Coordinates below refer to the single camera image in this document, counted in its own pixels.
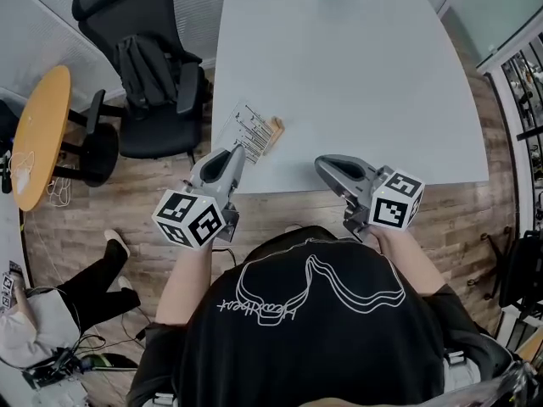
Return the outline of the person's right forearm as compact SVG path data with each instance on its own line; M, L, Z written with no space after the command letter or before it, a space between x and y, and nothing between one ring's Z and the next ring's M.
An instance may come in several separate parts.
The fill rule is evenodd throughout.
M381 253L395 265L417 293L431 296L445 285L445 278L409 231L380 226L369 226L368 230L377 238Z

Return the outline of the black and green device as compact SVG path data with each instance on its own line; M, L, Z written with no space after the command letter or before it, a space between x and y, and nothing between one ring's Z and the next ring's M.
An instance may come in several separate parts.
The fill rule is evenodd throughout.
M137 363L122 354L87 354L80 359L79 370L87 371L135 371Z

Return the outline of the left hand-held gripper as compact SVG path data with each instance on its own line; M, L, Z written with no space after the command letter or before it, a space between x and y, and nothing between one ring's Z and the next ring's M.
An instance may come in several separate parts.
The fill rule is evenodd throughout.
M200 249L216 238L232 241L239 213L230 198L245 160L244 147L218 148L195 164L182 188L164 193L152 220L169 243Z

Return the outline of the black round table base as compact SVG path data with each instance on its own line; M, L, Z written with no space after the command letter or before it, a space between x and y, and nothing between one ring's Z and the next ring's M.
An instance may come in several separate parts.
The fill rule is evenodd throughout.
M82 145L61 142L60 152L78 157L76 169L56 165L53 176L76 181L84 181L89 187L102 186L111 176L119 156L119 140L115 127L101 122L103 116L122 118L124 109L104 103L105 90L94 94L86 114L70 110L68 121L85 128Z

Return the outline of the round wooden table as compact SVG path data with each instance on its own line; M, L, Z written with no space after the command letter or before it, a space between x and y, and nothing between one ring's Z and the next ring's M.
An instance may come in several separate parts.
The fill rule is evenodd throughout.
M37 206L51 181L70 101L70 71L58 65L37 83L20 116L9 169L14 201L25 212Z

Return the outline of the person's black printed t-shirt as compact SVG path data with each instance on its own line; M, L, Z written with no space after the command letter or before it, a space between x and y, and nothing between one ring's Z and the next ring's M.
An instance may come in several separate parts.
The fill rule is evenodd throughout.
M422 296L379 245L303 227L211 278L186 325L154 320L126 404L421 404L444 393L447 351L490 359L483 336L446 281Z

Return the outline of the black backpack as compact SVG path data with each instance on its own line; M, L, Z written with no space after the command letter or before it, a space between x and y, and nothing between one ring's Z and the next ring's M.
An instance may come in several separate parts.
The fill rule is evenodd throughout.
M115 63L134 120L176 102L180 61L152 37L126 36L115 45Z

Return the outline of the person's left forearm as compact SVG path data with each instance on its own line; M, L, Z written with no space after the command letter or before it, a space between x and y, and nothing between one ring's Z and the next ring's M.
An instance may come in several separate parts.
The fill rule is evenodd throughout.
M179 248L176 263L165 284L155 322L186 325L211 283L213 242L200 249Z

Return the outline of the black chair backrest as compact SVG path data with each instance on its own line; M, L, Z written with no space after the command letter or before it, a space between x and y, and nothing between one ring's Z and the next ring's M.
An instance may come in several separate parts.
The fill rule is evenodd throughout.
M19 124L19 118L0 99L0 142L12 145Z

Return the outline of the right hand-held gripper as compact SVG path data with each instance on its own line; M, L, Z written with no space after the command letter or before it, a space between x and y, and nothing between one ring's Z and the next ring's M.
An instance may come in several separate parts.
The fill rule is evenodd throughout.
M326 154L316 158L316 172L353 208L345 210L344 226L360 242L369 226L405 231L423 198L425 184L387 165L377 171L357 157Z

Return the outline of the white rectangular table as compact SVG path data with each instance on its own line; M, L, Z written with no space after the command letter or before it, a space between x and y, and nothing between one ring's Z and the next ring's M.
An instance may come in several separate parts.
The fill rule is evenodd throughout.
M428 0L224 0L211 145L239 105L285 131L241 193L322 190L338 153L427 184L486 181L467 77Z

